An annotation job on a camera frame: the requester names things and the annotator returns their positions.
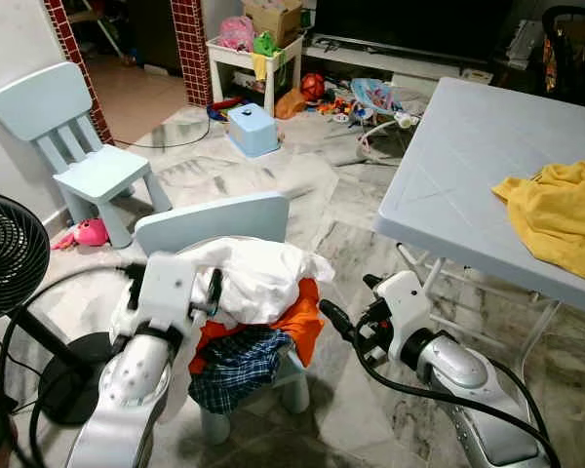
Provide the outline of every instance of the black chair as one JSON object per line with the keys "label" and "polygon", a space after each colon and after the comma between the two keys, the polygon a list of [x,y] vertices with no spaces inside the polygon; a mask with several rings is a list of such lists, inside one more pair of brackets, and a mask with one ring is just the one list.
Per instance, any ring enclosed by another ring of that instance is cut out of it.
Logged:
{"label": "black chair", "polygon": [[585,105],[585,46],[581,59],[575,60],[575,54],[566,32],[558,26],[560,17],[570,16],[570,20],[581,17],[585,20],[585,8],[572,6],[552,7],[544,12],[542,24],[547,39],[550,41],[555,57],[555,70],[547,70],[544,63],[544,79],[550,80],[545,86],[544,96]]}

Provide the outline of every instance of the light blue chair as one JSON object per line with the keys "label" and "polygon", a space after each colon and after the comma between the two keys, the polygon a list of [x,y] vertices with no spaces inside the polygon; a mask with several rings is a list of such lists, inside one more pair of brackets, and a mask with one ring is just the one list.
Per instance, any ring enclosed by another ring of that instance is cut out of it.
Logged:
{"label": "light blue chair", "polygon": [[172,204],[145,158],[101,143],[89,120],[91,105],[80,68],[68,61],[2,88],[0,122],[46,157],[74,223],[94,217],[97,206],[111,244],[122,248],[132,236],[110,204],[114,197],[143,178],[155,212]]}
{"label": "light blue chair", "polygon": [[[176,253],[218,236],[284,242],[288,218],[288,199],[277,192],[264,192],[144,217],[136,223],[135,238],[147,255]],[[305,368],[294,350],[286,352],[280,363],[271,388],[282,387],[282,404],[289,412],[304,412],[310,404]],[[206,442],[225,442],[230,433],[228,416],[204,408],[200,413]]]}

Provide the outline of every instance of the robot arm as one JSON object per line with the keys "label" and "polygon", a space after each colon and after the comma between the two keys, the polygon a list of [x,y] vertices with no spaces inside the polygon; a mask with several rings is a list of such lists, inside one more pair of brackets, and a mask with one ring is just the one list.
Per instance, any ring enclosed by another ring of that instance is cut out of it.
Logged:
{"label": "robot arm", "polygon": [[102,371],[96,409],[72,447],[69,468],[99,467],[101,460],[107,468],[147,464],[154,423],[176,414],[187,398],[188,364],[218,302],[220,289],[213,288],[212,303],[191,303],[194,277],[186,259],[156,253],[135,278],[123,304],[130,325],[115,340],[120,352]]}
{"label": "robot arm", "polygon": [[[432,390],[527,420],[521,407],[498,384],[496,370],[485,356],[463,347],[445,331],[429,330],[431,303],[413,272],[397,273],[374,285],[373,292],[377,301],[369,306],[370,322],[361,328],[358,339],[369,361],[376,358],[377,348],[382,349],[390,361],[404,362]],[[346,314],[325,300],[321,310],[342,337],[353,342],[355,331]],[[539,444],[520,428],[474,409],[448,403],[440,403],[440,407],[453,422],[473,467],[550,466]]]}

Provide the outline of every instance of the cardboard box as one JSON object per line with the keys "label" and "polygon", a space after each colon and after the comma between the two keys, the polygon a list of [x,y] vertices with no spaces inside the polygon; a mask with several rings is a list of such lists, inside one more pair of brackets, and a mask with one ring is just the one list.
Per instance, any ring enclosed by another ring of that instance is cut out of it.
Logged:
{"label": "cardboard box", "polygon": [[269,31],[278,47],[288,46],[301,27],[301,1],[283,0],[286,10],[280,12],[275,8],[264,8],[253,2],[244,3],[244,15],[252,19],[253,29],[257,34]]}

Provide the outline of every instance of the black fan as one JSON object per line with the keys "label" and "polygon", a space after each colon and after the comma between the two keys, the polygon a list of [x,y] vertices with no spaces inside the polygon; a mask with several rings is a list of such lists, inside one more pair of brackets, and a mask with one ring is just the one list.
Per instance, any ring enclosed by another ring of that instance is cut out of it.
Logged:
{"label": "black fan", "polygon": [[50,243],[39,219],[0,196],[0,316],[37,289],[48,268]]}
{"label": "black fan", "polygon": [[[0,317],[15,311],[33,294],[44,278],[50,260],[48,235],[39,219],[18,202],[0,195]],[[52,352],[39,385],[64,375],[52,389],[44,413],[54,422],[86,421],[98,400],[98,378],[104,359],[110,357],[108,333],[90,333],[64,344],[27,310],[18,311],[18,325]],[[0,394],[12,407],[14,400]]]}

